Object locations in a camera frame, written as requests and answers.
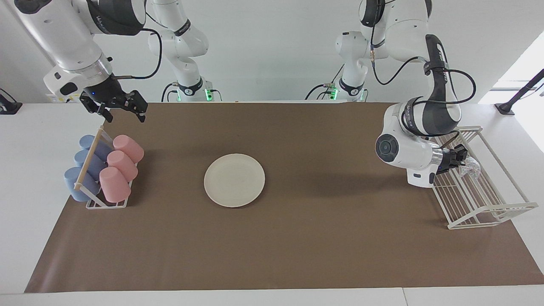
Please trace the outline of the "blue plastic cup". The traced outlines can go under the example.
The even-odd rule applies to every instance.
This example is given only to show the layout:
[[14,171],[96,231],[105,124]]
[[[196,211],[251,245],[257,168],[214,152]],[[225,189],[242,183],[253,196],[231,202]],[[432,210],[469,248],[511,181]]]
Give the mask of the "blue plastic cup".
[[[74,162],[76,166],[83,167],[84,162],[89,155],[89,150],[80,150],[74,155]],[[91,154],[90,162],[87,168],[87,173],[95,180],[99,181],[100,172],[105,169],[107,165],[96,154]]]
[[[82,138],[80,138],[79,145],[83,150],[89,150],[94,140],[95,140],[95,136],[91,134],[87,134],[83,136]],[[103,162],[107,162],[108,155],[113,151],[114,149],[112,149],[108,143],[106,143],[102,138],[100,138],[95,148],[94,154],[98,158],[100,158]]]
[[[87,194],[83,193],[81,190],[75,190],[75,183],[78,180],[79,174],[82,170],[82,167],[72,167],[64,173],[64,180],[70,194],[77,202],[83,203],[90,200],[90,197]],[[99,184],[95,182],[93,177],[89,173],[85,173],[83,179],[83,185],[86,187],[93,195],[97,195],[100,190]]]

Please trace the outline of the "white cup rack wooden rod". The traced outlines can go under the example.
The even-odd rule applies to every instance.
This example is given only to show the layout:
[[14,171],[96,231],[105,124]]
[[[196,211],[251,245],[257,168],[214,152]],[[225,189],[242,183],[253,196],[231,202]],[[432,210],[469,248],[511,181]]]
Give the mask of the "white cup rack wooden rod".
[[[92,143],[90,149],[89,149],[89,153],[88,153],[88,156],[87,156],[87,159],[86,161],[84,162],[84,165],[82,167],[82,170],[78,176],[78,180],[77,182],[74,184],[74,189],[75,190],[81,190],[83,193],[87,194],[87,196],[90,197],[90,200],[87,201],[87,202],[84,202],[87,209],[89,210],[99,210],[99,209],[115,209],[115,208],[125,208],[127,205],[128,205],[128,199],[130,198],[130,196],[128,197],[128,199],[120,202],[120,203],[109,203],[106,199],[105,199],[105,196],[103,194],[103,191],[102,191],[102,188],[101,188],[101,184],[100,184],[100,181],[97,181],[97,184],[99,184],[100,186],[100,190],[99,190],[99,193],[97,195],[93,195],[86,187],[84,187],[83,185],[83,179],[84,179],[84,175],[85,173],[87,173],[87,168],[89,166],[89,162],[90,162],[90,156],[91,154],[94,153],[95,151],[95,148],[97,146],[97,143],[99,141],[100,138],[102,138],[106,143],[108,143],[112,149],[114,149],[115,151],[115,148],[114,148],[114,145],[113,145],[113,139],[114,138],[111,138],[111,136],[109,134],[107,134],[107,132],[105,132],[105,128],[104,126],[100,126],[100,128],[98,129],[97,133],[94,135],[95,136],[95,140],[94,142]],[[131,189],[131,193],[132,193],[132,182],[134,180],[128,182],[129,186],[130,186],[130,189]]]

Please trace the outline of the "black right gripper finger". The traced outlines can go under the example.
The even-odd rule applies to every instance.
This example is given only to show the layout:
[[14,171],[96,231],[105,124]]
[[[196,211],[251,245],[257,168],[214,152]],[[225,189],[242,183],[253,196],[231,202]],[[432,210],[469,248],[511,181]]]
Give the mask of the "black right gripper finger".
[[134,113],[141,123],[146,120],[147,108],[148,103],[138,91],[134,90],[128,94],[128,110]]
[[105,108],[104,103],[97,104],[90,96],[86,93],[80,95],[80,102],[84,108],[89,113],[97,113],[99,116],[102,116],[108,123],[111,123],[113,120],[113,115]]

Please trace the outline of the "pink plastic cup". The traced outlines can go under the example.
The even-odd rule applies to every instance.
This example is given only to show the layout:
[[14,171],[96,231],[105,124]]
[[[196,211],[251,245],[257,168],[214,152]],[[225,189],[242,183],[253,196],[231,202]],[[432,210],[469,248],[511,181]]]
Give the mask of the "pink plastic cup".
[[99,173],[99,181],[105,199],[109,203],[120,203],[131,194],[131,189],[123,174],[115,167],[107,167]]
[[136,164],[123,151],[115,150],[109,153],[107,156],[107,163],[109,167],[117,168],[127,182],[134,180],[138,175]]
[[131,137],[120,134],[113,139],[115,150],[124,152],[133,161],[139,163],[145,155],[144,149]]

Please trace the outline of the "black clamp stand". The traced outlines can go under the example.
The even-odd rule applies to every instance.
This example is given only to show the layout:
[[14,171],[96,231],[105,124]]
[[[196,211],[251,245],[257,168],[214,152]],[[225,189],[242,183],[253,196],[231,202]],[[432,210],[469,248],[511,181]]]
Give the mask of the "black clamp stand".
[[14,115],[22,107],[10,93],[0,88],[0,115]]
[[505,103],[496,103],[495,107],[497,111],[504,115],[504,116],[514,116],[515,113],[512,111],[513,105],[519,101],[520,99],[523,99],[525,97],[528,97],[528,92],[530,93],[536,93],[538,90],[542,89],[544,87],[544,68],[541,69],[528,83],[518,90],[509,101]]

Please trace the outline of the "cream round plate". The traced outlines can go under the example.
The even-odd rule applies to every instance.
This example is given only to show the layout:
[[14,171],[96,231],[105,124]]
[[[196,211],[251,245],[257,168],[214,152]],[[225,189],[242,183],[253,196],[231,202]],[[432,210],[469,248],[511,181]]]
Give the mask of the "cream round plate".
[[227,208],[244,207],[257,199],[266,184],[266,173],[253,157],[241,153],[224,155],[204,174],[206,195]]

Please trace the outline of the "brown table mat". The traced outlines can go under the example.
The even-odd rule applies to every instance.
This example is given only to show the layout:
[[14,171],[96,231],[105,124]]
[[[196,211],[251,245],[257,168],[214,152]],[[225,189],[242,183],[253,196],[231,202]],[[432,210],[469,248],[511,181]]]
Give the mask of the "brown table mat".
[[[387,103],[152,103],[108,134],[144,148],[123,209],[69,198],[26,292],[509,286],[544,283],[514,225],[449,230],[430,189],[375,153]],[[233,153],[264,190],[214,203]]]

